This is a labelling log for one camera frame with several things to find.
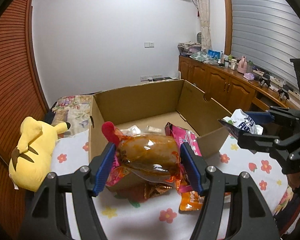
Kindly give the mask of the white blue snack packet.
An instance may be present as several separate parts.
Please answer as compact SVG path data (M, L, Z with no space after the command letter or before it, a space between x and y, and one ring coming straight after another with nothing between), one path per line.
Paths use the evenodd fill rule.
M231 127L238 128L251 134L261 135L263 127L257 125L255 121L247 113L243 112L240 108L234 110L232 116L225 116L223 119Z

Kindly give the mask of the brown glazed meat packet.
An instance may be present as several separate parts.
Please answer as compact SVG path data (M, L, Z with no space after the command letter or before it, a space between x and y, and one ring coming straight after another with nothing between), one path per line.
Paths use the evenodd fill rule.
M116 185L130 174L168 185L181 178L180 147L172 136L150 127L141 131L135 125L122 131L110 121L101 130L116 146L107 186Z

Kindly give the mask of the small white snack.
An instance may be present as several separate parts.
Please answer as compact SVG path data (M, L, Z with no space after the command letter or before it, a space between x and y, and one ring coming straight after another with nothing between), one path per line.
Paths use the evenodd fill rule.
M146 135L146 134L165 135L163 129L156 128L153 126L146 126L144 128L139 128L138 126L133 125L127 129L120 129L120 131L127 136L139 136L139 135Z

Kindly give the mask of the wooden sideboard cabinet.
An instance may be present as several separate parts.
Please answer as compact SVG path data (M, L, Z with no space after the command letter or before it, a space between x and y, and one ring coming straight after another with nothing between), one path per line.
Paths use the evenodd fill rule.
M204 64L190 57L179 56L178 70L181 78L203 92L206 98L215 99L228 111L266 111L271 106L300 109L287 99L280 100L279 93L256 81L248 81L242 74L229 68Z

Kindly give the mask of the purple small pouch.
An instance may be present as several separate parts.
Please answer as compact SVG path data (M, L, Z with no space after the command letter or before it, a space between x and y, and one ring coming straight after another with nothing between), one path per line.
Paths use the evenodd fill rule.
M254 78L255 78L255 76L254 76L253 73L245 73L245 74L243 75L243 78L246 79L246 80L248 80L248 81L253 81Z

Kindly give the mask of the pink kettle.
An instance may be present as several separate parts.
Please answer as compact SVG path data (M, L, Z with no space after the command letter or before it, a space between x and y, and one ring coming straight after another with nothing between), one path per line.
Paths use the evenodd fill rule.
M241 60L238 63L237 71L241 74L245 74L247 72L248 63L245 56L241 57Z

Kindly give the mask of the yellow pikachu plush toy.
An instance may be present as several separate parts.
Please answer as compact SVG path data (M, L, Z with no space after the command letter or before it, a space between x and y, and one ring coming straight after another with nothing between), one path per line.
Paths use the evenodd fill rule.
M20 139L11 153L9 177L16 190L36 192L50 172L52 153L58 136L71 127L68 122L52 126L26 117L20 126Z

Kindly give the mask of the orange sausage snack packet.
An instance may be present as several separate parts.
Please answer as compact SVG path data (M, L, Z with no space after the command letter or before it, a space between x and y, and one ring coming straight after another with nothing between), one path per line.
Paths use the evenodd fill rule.
M205 197L199 196L196 191L181 193L180 212L199 211L202 209Z

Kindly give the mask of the blue box on sideboard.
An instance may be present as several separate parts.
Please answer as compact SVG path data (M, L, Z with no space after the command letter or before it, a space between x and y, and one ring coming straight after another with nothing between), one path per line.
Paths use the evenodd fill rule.
M218 61L218 59L220 58L220 52L219 51L215 51L215 50L208 50L208 55L209 57L211 57L212 59Z

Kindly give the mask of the brown cardboard box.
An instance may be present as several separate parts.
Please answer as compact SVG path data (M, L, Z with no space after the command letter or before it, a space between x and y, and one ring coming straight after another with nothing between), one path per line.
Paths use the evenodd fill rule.
M205 158L219 152L229 132L219 120L230 112L186 80L149 82L93 95L90 109L89 159L102 153L107 139L101 126L111 121L120 129L136 125L164 128L170 122L198 136Z

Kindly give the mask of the grey window blind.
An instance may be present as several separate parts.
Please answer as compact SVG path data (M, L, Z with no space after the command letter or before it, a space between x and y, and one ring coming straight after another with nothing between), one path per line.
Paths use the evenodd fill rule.
M231 54L245 56L297 88L291 59L300 59L300 18L286 0L231 0Z

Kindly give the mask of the orange foil candy wrapper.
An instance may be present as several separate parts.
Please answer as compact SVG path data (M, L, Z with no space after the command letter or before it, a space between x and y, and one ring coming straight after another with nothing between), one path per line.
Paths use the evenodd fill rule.
M173 189L172 186L163 183L147 181L130 172L114 183L110 183L110 178L106 183L106 188L119 198L127 199L131 202L143 203L151 198L163 195Z

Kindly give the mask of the folded patterned cloth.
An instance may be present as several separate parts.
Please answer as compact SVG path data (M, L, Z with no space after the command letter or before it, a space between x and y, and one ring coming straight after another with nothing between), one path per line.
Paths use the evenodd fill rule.
M209 56L204 50L202 50L202 46L197 42L185 42L178 43L177 48L179 50L180 56L190 57L194 60L197 60L202 63L213 62L214 59Z

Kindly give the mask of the floral quilt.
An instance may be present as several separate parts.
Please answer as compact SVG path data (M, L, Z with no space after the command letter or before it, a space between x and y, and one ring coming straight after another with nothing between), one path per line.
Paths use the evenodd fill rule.
M92 103L92 94L61 97L50 108L44 121L52 126L61 122L70 124L70 128L66 132L58 135L59 139L76 135L89 129Z

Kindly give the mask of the wooden louvered wardrobe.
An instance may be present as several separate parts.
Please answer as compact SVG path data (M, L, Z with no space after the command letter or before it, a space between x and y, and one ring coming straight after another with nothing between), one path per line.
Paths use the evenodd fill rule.
M8 175L11 153L27 116L48 111L34 60L32 0L11 0L0 16L0 239L16 239L25 213L26 191Z

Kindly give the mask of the beige curtain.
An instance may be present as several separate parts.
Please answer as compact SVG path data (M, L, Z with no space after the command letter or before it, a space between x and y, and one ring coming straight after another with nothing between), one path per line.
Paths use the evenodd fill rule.
M202 34L202 50L212 49L210 32L210 3L209 0L197 0L200 28Z

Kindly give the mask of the wall power strip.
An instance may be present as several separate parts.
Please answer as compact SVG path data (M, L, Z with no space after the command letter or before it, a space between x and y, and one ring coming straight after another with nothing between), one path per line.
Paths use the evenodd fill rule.
M149 81L149 80L159 79L159 78L162 78L162 77L163 77L162 74L144 75L144 76L140 76L140 81L145 82L145 81Z

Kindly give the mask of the white wall switch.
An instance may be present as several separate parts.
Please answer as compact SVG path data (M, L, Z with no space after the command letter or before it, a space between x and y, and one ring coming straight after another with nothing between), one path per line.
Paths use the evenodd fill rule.
M144 47L145 48L154 48L154 42L145 42Z

